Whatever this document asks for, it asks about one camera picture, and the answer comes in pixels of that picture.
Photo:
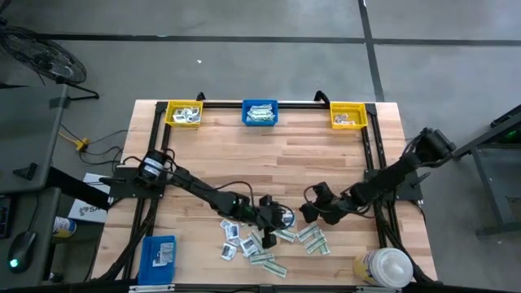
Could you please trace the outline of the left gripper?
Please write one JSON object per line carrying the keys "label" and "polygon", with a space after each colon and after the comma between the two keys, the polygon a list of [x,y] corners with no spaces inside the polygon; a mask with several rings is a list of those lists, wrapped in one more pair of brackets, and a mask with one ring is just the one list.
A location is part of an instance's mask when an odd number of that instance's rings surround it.
{"label": "left gripper", "polygon": [[[277,245],[277,236],[274,231],[269,230],[286,230],[294,221],[294,212],[286,205],[280,203],[269,203],[265,206],[254,208],[256,214],[256,228],[264,230],[262,238],[262,247],[269,249]],[[289,212],[290,220],[285,222],[283,217]]]}

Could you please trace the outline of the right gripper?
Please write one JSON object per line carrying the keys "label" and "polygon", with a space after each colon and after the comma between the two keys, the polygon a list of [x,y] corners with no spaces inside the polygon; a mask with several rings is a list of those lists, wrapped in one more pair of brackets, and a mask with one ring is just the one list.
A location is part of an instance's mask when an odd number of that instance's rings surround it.
{"label": "right gripper", "polygon": [[320,215],[329,225],[336,225],[344,216],[354,213],[354,202],[349,196],[321,196],[319,209],[313,203],[304,203],[300,207],[306,222],[314,222]]}

